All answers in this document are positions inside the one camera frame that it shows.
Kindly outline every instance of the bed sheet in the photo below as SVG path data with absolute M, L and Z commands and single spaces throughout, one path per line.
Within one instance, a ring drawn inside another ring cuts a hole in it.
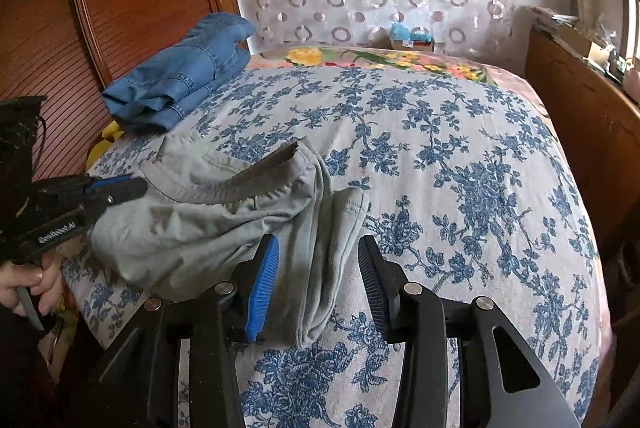
M 603 344 L 604 284 L 575 181 L 532 105 L 495 86 L 495 75 L 469 82 L 477 75 L 472 70 L 465 77 L 388 64 L 269 66 L 221 87 L 177 131 L 195 128 L 220 151 L 251 162 L 307 136 L 336 187 L 370 192 L 366 227 L 383 254 L 442 297 L 493 297 L 582 418 Z M 153 160 L 161 140 L 118 140 L 92 173 L 131 172 Z M 101 267 L 85 246 L 63 273 L 103 346 L 146 297 Z M 388 427 L 403 349 L 386 345 L 375 331 L 351 260 L 316 344 L 296 350 L 267 341 L 239 354 L 246 424 Z M 449 350 L 448 424 L 456 426 L 455 344 Z M 187 381 L 180 386 L 186 426 Z

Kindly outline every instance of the floral bed sheet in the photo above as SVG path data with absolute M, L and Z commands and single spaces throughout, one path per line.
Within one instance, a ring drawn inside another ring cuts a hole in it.
M 383 254 L 442 297 L 491 296 L 582 418 L 607 335 L 604 283 L 575 181 L 532 104 L 496 86 L 487 69 L 477 82 L 481 72 L 473 70 L 374 68 L 372 58 L 346 68 L 337 61 L 325 61 L 335 62 L 332 68 L 300 61 L 272 68 L 264 61 L 274 59 L 252 60 L 177 131 L 195 128 L 218 150 L 251 162 L 307 136 L 335 187 L 370 192 L 366 227 Z M 123 137 L 92 173 L 131 172 L 154 158 L 161 140 Z M 86 247 L 63 273 L 105 347 L 146 298 Z M 387 345 L 376 332 L 356 260 L 342 289 L 313 346 L 267 340 L 239 354 L 249 428 L 391 425 L 404 347 Z M 460 412 L 453 342 L 448 358 L 453 427 Z M 180 382 L 178 397 L 182 426 L 189 423 L 187 383 Z

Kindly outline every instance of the yellow object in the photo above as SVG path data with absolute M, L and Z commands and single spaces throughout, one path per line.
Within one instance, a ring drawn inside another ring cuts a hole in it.
M 287 53 L 287 59 L 295 64 L 318 66 L 322 62 L 322 52 L 319 48 L 292 48 Z
M 124 134 L 124 131 L 120 129 L 118 123 L 111 121 L 104 130 L 102 130 L 102 141 L 97 143 L 89 152 L 86 158 L 85 170 L 89 170 L 89 168 L 95 164 L 95 161 L 102 157 L 122 134 Z

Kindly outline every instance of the bed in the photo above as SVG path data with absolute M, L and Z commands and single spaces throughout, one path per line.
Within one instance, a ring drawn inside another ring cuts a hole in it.
M 189 129 L 251 162 L 306 136 L 336 188 L 369 193 L 366 228 L 383 255 L 441 297 L 492 297 L 584 417 L 611 339 L 602 269 L 574 178 L 526 81 L 434 54 L 289 47 L 254 56 L 175 131 Z M 125 135 L 91 173 L 132 172 L 161 141 Z M 103 347 L 146 298 L 85 246 L 63 274 Z M 355 260 L 342 286 L 311 347 L 266 341 L 238 355 L 248 427 L 391 425 L 403 346 L 375 331 Z M 453 427 L 454 343 L 448 357 Z M 180 371 L 186 376 L 185 364 Z M 181 426 L 189 422 L 187 382 Z

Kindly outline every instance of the black cable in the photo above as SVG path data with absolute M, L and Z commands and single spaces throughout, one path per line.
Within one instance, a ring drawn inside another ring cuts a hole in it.
M 38 150 L 38 156 L 36 157 L 36 161 L 33 163 L 33 173 L 36 174 L 36 170 L 40 164 L 40 158 L 42 157 L 42 153 L 44 151 L 44 143 L 47 140 L 47 123 L 44 121 L 41 115 L 38 115 L 38 121 L 42 123 L 42 140 L 40 141 L 40 148 Z

